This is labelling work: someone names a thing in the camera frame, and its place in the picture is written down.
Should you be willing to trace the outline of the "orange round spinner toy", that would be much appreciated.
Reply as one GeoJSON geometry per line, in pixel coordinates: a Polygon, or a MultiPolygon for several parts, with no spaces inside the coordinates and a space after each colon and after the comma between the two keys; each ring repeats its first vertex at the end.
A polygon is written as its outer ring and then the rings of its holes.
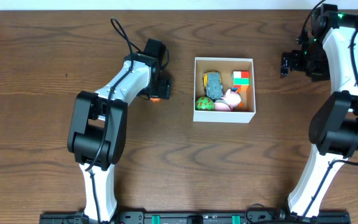
{"type": "Polygon", "coordinates": [[[161,99],[160,99],[160,98],[150,98],[150,100],[151,100],[152,102],[159,102],[161,99]]]}

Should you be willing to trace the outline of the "colourful puzzle cube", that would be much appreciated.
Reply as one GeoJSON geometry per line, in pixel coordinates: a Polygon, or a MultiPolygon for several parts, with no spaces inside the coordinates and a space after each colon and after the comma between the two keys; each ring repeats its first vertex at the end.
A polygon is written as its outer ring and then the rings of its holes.
{"type": "Polygon", "coordinates": [[[250,85],[248,71],[233,71],[232,73],[232,91],[243,92],[247,91],[250,85]]]}

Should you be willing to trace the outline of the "green number ball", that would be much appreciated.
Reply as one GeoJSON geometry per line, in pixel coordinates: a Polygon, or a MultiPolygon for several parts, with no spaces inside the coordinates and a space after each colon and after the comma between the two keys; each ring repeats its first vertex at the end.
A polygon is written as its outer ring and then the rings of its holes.
{"type": "Polygon", "coordinates": [[[198,111],[214,111],[215,104],[211,98],[202,96],[196,100],[195,109],[198,111]]]}

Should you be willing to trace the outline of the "yellow grey toy truck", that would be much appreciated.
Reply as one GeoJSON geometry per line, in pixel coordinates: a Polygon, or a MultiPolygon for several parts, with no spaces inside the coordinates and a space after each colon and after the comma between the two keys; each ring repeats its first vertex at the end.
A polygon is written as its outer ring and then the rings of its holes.
{"type": "Polygon", "coordinates": [[[203,76],[204,92],[212,100],[223,97],[223,84],[219,72],[206,72],[203,76]]]}

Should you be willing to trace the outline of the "pink white duck toy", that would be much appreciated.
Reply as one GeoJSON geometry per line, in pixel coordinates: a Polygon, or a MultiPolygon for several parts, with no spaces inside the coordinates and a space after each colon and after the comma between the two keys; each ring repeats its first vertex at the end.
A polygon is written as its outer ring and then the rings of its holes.
{"type": "Polygon", "coordinates": [[[241,104],[240,94],[228,89],[223,96],[214,102],[215,111],[229,112],[241,104]]]}

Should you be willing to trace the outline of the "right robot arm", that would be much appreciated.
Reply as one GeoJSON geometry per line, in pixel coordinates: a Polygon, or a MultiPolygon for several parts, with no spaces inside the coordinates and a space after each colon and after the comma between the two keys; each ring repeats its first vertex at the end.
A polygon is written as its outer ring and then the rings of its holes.
{"type": "Polygon", "coordinates": [[[303,72],[314,82],[329,81],[331,94],[313,116],[311,152],[294,190],[287,197],[285,220],[345,223],[344,215],[320,214],[323,197],[344,164],[358,151],[358,15],[339,12],[320,1],[308,14],[297,39],[299,50],[282,54],[280,76],[303,72]]]}

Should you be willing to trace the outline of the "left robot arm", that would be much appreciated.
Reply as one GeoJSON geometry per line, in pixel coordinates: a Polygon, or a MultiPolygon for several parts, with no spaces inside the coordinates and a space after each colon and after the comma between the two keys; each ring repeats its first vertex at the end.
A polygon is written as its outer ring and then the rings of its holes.
{"type": "Polygon", "coordinates": [[[127,111],[138,96],[167,100],[171,81],[161,77],[169,58],[166,46],[149,39],[143,51],[124,58],[122,69],[95,92],[81,91],[76,99],[67,148],[79,163],[85,181],[86,205],[68,223],[112,223],[117,209],[114,167],[120,160],[127,132],[127,111]]]}

